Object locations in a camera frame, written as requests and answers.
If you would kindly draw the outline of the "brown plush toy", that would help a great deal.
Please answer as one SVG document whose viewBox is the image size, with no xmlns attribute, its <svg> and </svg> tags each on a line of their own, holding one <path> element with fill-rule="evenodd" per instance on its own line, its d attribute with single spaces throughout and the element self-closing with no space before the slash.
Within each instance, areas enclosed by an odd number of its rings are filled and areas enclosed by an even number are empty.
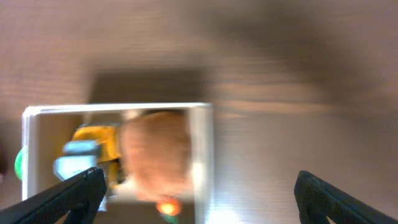
<svg viewBox="0 0 398 224">
<path fill-rule="evenodd" d="M 131 118 L 119 129 L 119 144 L 138 200 L 157 203 L 192 189 L 192 141 L 183 113 L 160 111 Z"/>
</svg>

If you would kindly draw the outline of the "green ball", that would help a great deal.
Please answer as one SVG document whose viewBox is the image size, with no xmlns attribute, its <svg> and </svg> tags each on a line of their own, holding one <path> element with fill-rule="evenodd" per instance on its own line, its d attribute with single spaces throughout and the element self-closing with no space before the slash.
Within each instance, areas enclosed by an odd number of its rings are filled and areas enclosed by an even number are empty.
<svg viewBox="0 0 398 224">
<path fill-rule="evenodd" d="M 14 162 L 14 172 L 19 180 L 22 180 L 23 177 L 23 157 L 24 157 L 24 147 L 18 152 L 15 162 Z"/>
</svg>

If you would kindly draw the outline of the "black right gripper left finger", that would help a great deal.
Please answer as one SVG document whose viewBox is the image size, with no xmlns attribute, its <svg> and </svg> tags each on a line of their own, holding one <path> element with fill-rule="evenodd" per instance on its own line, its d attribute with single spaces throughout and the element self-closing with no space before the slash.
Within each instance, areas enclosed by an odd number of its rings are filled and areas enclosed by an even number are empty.
<svg viewBox="0 0 398 224">
<path fill-rule="evenodd" d="M 89 168 L 1 210 L 1 223 L 92 223 L 107 191 L 102 169 Z"/>
</svg>

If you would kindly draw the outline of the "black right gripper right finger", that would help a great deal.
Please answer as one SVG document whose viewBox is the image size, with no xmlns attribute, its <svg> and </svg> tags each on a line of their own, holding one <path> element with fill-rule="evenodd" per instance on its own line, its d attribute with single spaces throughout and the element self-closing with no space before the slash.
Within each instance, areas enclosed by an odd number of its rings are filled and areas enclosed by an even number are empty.
<svg viewBox="0 0 398 224">
<path fill-rule="evenodd" d="M 397 224 L 397 220 L 305 170 L 298 173 L 294 195 L 304 224 Z"/>
</svg>

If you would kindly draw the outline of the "white cardboard box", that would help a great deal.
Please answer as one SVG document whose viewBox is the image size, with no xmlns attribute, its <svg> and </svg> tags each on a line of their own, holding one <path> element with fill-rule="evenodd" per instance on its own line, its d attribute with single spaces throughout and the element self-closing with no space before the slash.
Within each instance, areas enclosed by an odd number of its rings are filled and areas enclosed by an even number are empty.
<svg viewBox="0 0 398 224">
<path fill-rule="evenodd" d="M 181 195 L 176 223 L 207 223 L 213 208 L 214 140 L 209 103 L 111 103 L 30 106 L 22 115 L 22 199 L 60 183 L 53 172 L 62 147 L 82 124 L 121 123 L 157 110 L 182 112 L 192 140 L 192 188 Z"/>
</svg>

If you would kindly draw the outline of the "grey yellow toy truck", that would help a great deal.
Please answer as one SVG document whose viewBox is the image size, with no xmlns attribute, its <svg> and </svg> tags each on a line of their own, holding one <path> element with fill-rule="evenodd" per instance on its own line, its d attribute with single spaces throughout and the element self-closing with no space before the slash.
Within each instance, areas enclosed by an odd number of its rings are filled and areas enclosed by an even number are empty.
<svg viewBox="0 0 398 224">
<path fill-rule="evenodd" d="M 64 144 L 62 156 L 53 165 L 54 174 L 67 180 L 90 168 L 104 169 L 108 187 L 116 188 L 126 180 L 121 165 L 119 126 L 116 123 L 84 124 Z"/>
</svg>

